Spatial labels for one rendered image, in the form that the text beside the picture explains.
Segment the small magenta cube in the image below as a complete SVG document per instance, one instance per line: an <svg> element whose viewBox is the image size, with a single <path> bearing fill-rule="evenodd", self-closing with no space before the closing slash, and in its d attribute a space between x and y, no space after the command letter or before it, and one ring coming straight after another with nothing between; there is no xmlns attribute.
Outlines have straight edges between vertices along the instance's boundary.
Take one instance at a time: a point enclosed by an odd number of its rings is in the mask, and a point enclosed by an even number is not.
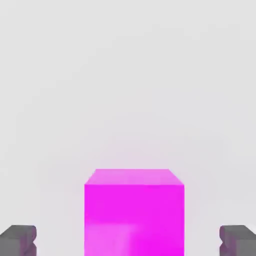
<svg viewBox="0 0 256 256"><path fill-rule="evenodd" d="M84 185L84 256L184 256L185 187L168 169L96 169Z"/></svg>

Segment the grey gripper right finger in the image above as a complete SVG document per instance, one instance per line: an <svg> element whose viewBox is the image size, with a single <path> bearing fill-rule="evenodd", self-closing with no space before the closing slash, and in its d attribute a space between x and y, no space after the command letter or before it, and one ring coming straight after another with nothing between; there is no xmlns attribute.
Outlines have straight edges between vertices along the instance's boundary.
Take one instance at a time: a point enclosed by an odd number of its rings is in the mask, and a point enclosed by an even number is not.
<svg viewBox="0 0 256 256"><path fill-rule="evenodd" d="M256 234L245 225L222 225L219 256L256 256Z"/></svg>

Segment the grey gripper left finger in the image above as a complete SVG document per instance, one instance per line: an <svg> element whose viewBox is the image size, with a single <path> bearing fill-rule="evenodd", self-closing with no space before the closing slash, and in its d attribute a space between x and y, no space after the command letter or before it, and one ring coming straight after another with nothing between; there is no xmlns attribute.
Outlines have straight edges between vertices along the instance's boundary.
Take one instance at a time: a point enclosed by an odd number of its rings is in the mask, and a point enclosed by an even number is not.
<svg viewBox="0 0 256 256"><path fill-rule="evenodd" d="M11 225L0 234L0 256L37 256L34 225Z"/></svg>

